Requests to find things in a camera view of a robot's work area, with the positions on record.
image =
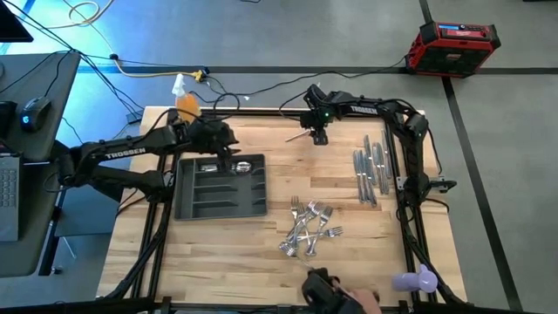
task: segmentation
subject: red power station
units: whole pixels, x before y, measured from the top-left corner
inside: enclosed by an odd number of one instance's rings
[[[405,63],[409,73],[465,78],[500,47],[494,25],[430,22],[420,26]]]

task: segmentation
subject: black desk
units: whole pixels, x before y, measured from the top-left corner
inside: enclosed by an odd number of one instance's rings
[[[39,64],[46,56],[48,54],[0,56],[0,62],[4,65],[4,74],[0,78],[0,91]],[[35,71],[1,93],[0,101],[16,102],[17,114],[19,114],[30,99],[44,96],[49,84],[56,76],[57,62],[63,56],[64,53],[50,56]],[[47,122],[39,132],[23,132],[17,120],[10,125],[6,140],[13,149],[24,152],[26,160],[44,161],[51,153],[78,65],[79,55],[77,53],[68,54],[60,64],[58,78],[49,94],[52,107],[48,113]]]
[[[0,56],[4,74],[0,78],[0,90],[19,79],[40,63],[48,54]],[[0,100],[18,103],[18,111],[32,98],[43,96],[56,75],[57,62],[63,55],[50,56],[26,78],[0,94]],[[17,151],[24,151],[27,160],[46,160],[51,152],[71,85],[79,64],[79,55],[69,54],[60,64],[58,79],[51,88],[52,109],[48,122],[38,133],[23,133],[14,121],[8,133],[8,143]],[[43,189],[45,179],[56,172],[53,165],[24,166],[21,175],[19,206],[20,235],[17,242],[0,242],[0,277],[27,276],[37,268],[46,230],[52,218],[57,194]],[[58,183],[50,180],[49,189],[57,189]]]
[[[57,171],[49,164],[24,166],[19,204],[19,241],[0,242],[0,277],[27,276],[37,268],[57,194],[43,189],[44,178]],[[54,180],[47,185],[57,189]]]

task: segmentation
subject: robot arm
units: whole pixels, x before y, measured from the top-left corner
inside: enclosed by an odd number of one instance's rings
[[[364,96],[354,97],[347,92],[330,92],[326,95],[316,85],[308,89],[304,101],[310,110],[301,115],[300,124],[303,128],[311,129],[310,136],[315,145],[328,144],[325,127],[333,118],[341,120],[352,113],[382,118],[405,150],[405,164],[408,166],[408,177],[404,184],[406,202],[409,206],[417,207],[425,201],[432,183],[424,173],[423,165],[423,141],[428,132],[428,120],[424,115],[399,99],[367,99]],[[449,188],[455,185],[451,181],[445,183]]]
[[[107,160],[140,154],[217,154],[219,168],[230,169],[230,156],[239,152],[229,146],[238,143],[228,124],[219,120],[196,119],[192,124],[175,122],[152,128],[145,135],[126,137],[121,140],[101,140],[85,143],[80,147],[66,148],[57,156],[58,181],[65,187],[81,187],[90,184],[100,192],[105,186],[118,185],[137,188],[149,201],[164,200],[170,188],[163,174],[150,170],[143,174],[100,166]]]

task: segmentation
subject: yellow cable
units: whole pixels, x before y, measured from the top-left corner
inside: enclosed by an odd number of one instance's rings
[[[76,5],[71,5],[66,0],[62,0],[62,1],[64,1],[64,3],[66,3],[70,7],[70,10],[68,11],[68,18],[70,19],[71,24],[49,26],[49,27],[45,27],[45,29],[54,30],[54,29],[72,27],[72,26],[89,25],[99,34],[99,36],[101,36],[101,38],[103,38],[103,40],[106,43],[106,46],[111,51],[111,54],[116,54],[114,52],[114,49],[112,48],[111,44],[109,43],[108,39],[106,39],[106,37],[93,25],[93,22],[97,21],[101,17],[101,15],[103,15],[103,13],[105,13],[105,11],[111,6],[111,4],[114,2],[114,0],[109,0],[108,3],[106,4],[106,6],[103,9],[100,9],[99,5],[97,3],[94,3],[93,1],[84,1],[84,2],[78,3]],[[78,8],[80,6],[84,6],[84,5],[87,5],[87,4],[95,6],[95,12],[93,13],[93,15],[91,17],[85,17],[83,14],[81,14],[81,12],[78,11]],[[81,22],[74,22],[71,19],[71,14],[74,11],[76,11],[84,20],[81,21]],[[162,72],[162,73],[154,73],[154,74],[131,74],[131,73],[124,72],[124,70],[122,70],[122,67],[120,66],[120,62],[118,60],[113,60],[113,61],[114,61],[114,64],[116,65],[116,67],[119,69],[120,73],[127,76],[128,78],[145,79],[145,78],[155,78],[155,77],[159,77],[159,76],[169,76],[169,75],[182,74],[182,75],[187,75],[187,76],[190,76],[190,77],[194,78],[195,81],[198,82],[198,83],[201,82],[205,78],[205,73],[202,72],[202,71],[196,71],[196,72]]]

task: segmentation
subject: silver knife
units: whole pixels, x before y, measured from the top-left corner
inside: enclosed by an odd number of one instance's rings
[[[382,145],[380,143],[378,144],[378,158],[379,158],[379,162],[380,162],[380,170],[381,170],[381,176],[382,176],[382,183],[384,184],[384,194],[387,195],[390,193],[390,183],[387,180],[387,175],[385,173],[385,162],[384,162],[384,150],[382,149]]]
[[[362,188],[360,187],[360,167],[358,166],[358,153],[357,151],[353,151],[352,152],[352,164],[355,167],[355,173],[357,174],[357,187],[358,187],[358,201],[360,201],[361,203],[364,202],[364,198],[363,198],[363,191]]]
[[[378,183],[376,181],[376,175],[374,175],[374,171],[372,171],[372,168],[374,166],[372,165],[372,148],[370,145],[370,138],[368,137],[368,134],[364,136],[364,149],[366,150],[366,167],[370,169],[371,183],[372,185],[376,185]]]
[[[380,193],[386,194],[385,184],[384,184],[384,171],[382,170],[382,160],[380,159],[382,148],[379,143],[372,144],[372,158],[374,160],[374,166],[376,168],[376,174],[378,175],[378,185],[380,187]]]
[[[363,199],[364,201],[370,201],[370,192],[368,191],[368,180],[366,178],[366,170],[364,166],[364,153],[359,150],[357,153],[358,169],[361,173],[362,186],[363,186]]]
[[[370,202],[372,207],[376,207],[378,205],[378,200],[374,195],[374,186],[372,185],[372,178],[371,178],[372,171],[368,160],[364,157],[363,151],[360,151],[360,159],[362,161],[361,167],[364,170],[364,181],[366,182],[365,186],[367,187],[366,189],[367,201]]]
[[[391,179],[390,151],[387,149],[387,132],[384,129],[382,129],[382,146],[384,147],[385,156],[385,176]]]

